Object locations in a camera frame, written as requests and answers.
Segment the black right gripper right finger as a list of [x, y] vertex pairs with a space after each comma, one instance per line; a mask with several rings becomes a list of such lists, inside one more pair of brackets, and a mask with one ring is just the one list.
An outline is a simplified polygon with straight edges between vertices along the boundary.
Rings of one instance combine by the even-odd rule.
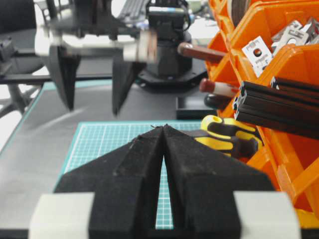
[[285, 193], [269, 177], [190, 136], [163, 127], [175, 228], [192, 239], [299, 239]]

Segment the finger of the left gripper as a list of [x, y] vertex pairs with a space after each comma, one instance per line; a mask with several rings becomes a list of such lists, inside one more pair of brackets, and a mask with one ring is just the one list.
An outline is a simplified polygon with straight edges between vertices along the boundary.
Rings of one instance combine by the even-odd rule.
[[122, 53], [113, 57], [112, 67], [112, 112], [117, 116], [128, 96], [133, 82], [146, 67], [143, 62], [124, 61]]
[[80, 64], [79, 55], [69, 54], [62, 46], [49, 48], [49, 72], [65, 107], [74, 109], [75, 82]]

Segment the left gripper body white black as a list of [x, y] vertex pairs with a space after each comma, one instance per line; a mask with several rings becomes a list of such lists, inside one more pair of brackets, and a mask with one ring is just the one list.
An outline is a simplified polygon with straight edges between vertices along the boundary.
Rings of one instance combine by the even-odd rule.
[[157, 34], [113, 14], [111, 0], [43, 0], [35, 3], [42, 13], [37, 22], [35, 53], [50, 56], [50, 47], [74, 55], [113, 55], [124, 61], [155, 62]]

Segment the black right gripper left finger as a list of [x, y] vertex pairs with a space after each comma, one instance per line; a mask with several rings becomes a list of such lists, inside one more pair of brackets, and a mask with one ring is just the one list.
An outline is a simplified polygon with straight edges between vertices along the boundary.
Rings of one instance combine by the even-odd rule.
[[163, 128], [60, 177], [39, 198], [31, 239], [133, 239], [155, 225]]

